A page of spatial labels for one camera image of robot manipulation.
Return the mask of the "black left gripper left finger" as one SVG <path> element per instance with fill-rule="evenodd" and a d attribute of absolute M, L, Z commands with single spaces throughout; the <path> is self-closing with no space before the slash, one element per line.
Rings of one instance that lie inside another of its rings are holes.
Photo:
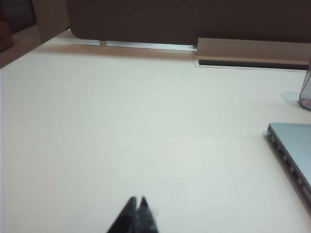
<path fill-rule="evenodd" d="M 115 219 L 108 233 L 134 233 L 137 217 L 137 198 L 131 197 Z"/>

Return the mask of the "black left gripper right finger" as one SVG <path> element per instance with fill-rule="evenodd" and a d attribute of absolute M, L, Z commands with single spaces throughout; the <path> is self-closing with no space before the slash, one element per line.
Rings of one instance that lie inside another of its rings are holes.
<path fill-rule="evenodd" d="M 135 233 L 158 233 L 155 218 L 145 197 L 141 198 L 136 212 Z"/>

